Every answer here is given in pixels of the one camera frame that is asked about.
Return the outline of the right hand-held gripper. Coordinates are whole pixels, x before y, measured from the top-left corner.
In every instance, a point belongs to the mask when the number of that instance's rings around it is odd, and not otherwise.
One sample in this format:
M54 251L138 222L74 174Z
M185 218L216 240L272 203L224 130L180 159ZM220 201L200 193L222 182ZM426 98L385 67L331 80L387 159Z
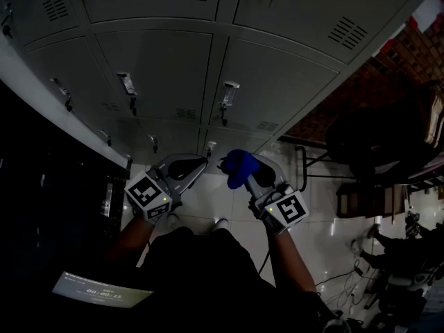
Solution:
M275 234L281 234L309 215L302 194L294 190L281 167L262 155L255 154L259 169L248 176L245 188L251 195L249 208Z

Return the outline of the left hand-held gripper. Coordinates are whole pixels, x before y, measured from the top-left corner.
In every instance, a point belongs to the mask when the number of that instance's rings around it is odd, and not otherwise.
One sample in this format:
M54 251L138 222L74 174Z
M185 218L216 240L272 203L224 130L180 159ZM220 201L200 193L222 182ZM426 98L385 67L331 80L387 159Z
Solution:
M133 215L156 225L162 215L182 205L181 194L193 186L207 165L207 158L201 155L175 153L139 172L125 187Z

